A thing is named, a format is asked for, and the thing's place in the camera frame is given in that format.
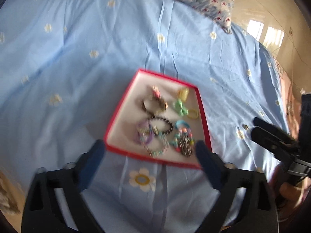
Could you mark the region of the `right hand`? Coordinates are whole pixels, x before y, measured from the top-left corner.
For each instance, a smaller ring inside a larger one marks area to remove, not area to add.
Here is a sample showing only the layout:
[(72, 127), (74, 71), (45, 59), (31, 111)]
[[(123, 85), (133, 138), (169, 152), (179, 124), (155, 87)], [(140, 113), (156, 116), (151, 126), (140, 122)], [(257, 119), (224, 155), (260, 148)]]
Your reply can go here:
[(283, 183), (279, 189), (280, 194), (285, 199), (284, 205), (278, 211), (281, 222), (287, 220), (301, 206), (306, 194), (310, 190), (310, 178), (306, 177), (296, 186)]

